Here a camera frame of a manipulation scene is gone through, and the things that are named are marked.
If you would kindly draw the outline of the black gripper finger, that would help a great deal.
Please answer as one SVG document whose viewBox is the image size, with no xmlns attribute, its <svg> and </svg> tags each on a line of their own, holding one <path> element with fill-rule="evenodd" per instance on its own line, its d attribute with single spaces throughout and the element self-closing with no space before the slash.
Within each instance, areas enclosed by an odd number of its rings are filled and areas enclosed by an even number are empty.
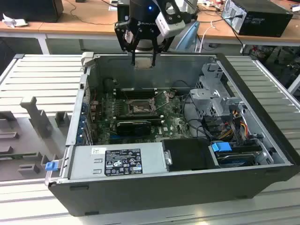
<svg viewBox="0 0 300 225">
<path fill-rule="evenodd" d="M 131 64 L 135 65 L 135 51 L 139 44 L 139 33 L 132 34 L 131 42 L 126 40 L 127 33 L 130 33 L 128 29 L 128 22 L 116 22 L 114 25 L 115 34 L 117 36 L 120 47 L 123 51 L 127 51 L 132 54 Z"/>
<path fill-rule="evenodd" d="M 158 39 L 157 37 L 153 37 L 151 39 L 152 45 L 153 45 L 153 55 L 152 55 L 152 67 L 155 66 L 156 64 L 156 56 L 157 54 L 161 52 L 167 52 L 169 49 L 169 38 L 164 38 L 163 42 L 161 44 L 158 44 Z"/>
</svg>

